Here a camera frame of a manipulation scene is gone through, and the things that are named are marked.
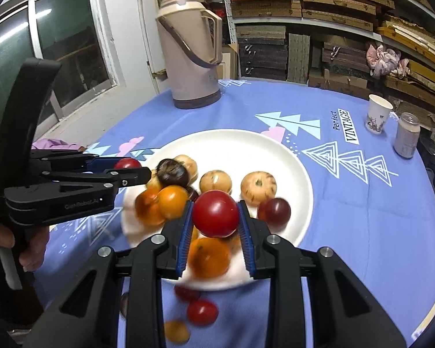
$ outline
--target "purple cloth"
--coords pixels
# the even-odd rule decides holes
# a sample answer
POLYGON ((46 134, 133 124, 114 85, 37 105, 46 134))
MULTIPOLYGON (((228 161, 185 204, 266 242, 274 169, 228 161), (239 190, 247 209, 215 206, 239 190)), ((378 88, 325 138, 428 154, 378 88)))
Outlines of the purple cloth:
POLYGON ((32 149, 79 149, 80 144, 68 144, 58 139, 40 139, 32 144, 32 149))

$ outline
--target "paper cup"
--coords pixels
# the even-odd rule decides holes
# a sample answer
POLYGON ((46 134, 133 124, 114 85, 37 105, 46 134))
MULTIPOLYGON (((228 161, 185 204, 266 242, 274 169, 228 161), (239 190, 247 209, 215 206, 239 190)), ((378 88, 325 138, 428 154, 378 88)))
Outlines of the paper cup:
POLYGON ((372 133, 380 135, 388 119, 392 104, 375 94, 369 94, 369 111, 365 120, 365 127, 372 133))

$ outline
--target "hand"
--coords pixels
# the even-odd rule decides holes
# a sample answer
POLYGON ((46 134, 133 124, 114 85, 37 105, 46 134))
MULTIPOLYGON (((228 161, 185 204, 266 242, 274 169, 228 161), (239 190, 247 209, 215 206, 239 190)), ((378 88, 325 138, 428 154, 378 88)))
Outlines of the hand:
MULTIPOLYGON (((47 248, 50 232, 48 226, 39 228, 30 239, 29 246, 19 256, 19 262, 26 272, 35 271, 44 262, 45 249, 47 248)), ((14 246, 15 240, 10 229, 0 223, 0 246, 8 249, 14 246)))

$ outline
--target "table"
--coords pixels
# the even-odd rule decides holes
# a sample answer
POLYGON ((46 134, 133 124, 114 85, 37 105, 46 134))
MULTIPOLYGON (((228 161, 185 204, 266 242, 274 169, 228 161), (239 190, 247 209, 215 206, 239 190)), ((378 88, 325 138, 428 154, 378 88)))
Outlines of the table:
MULTIPOLYGON (((142 161, 179 137, 217 128, 245 129, 281 142, 302 161, 313 185, 313 215, 301 248, 332 247, 410 345, 422 332, 426 315, 435 312, 435 196, 419 154, 406 160, 393 151, 397 121, 390 118, 376 136, 364 127, 368 102, 362 99, 289 83, 220 83, 221 100, 196 110, 176 109, 171 92, 163 92, 88 151, 142 161)), ((44 305, 98 247, 128 248, 120 225, 122 192, 113 211, 51 232, 45 262, 36 272, 44 305)), ((189 324, 186 347, 263 347, 268 281, 205 297, 219 305, 220 316, 206 328, 189 324)), ((186 304, 166 282, 163 309, 165 320, 186 318, 186 304)), ((123 321, 120 327, 122 337, 123 321)), ((309 347, 312 337, 307 335, 309 347)))

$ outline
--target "white plate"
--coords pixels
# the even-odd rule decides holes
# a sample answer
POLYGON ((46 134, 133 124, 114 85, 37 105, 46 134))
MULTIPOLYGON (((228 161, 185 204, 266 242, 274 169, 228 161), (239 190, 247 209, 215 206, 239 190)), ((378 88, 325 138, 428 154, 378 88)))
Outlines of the white plate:
MULTIPOLYGON (((244 176, 253 171, 266 171, 274 175, 277 182, 276 197, 285 198, 292 209, 292 216, 285 228, 273 231, 297 246, 303 239, 311 220, 313 211, 313 188, 306 169, 300 160, 282 144, 273 139, 249 131, 236 129, 217 129, 203 131, 182 137, 171 142, 143 163, 151 169, 164 158, 174 158, 186 154, 198 165, 198 179, 193 186, 200 190, 198 184, 201 176, 209 170, 223 170, 230 175, 233 183, 232 197, 240 200, 240 182, 244 176)), ((162 227, 145 227, 135 217, 133 205, 145 186, 133 186, 124 193, 122 211, 122 231, 131 247, 161 232, 162 227)), ((255 216, 256 209, 249 208, 255 216)), ((192 279, 191 271, 186 269, 177 281, 188 288, 201 290, 221 290, 249 283, 252 279, 245 269, 241 251, 235 253, 227 273, 208 281, 192 279)))

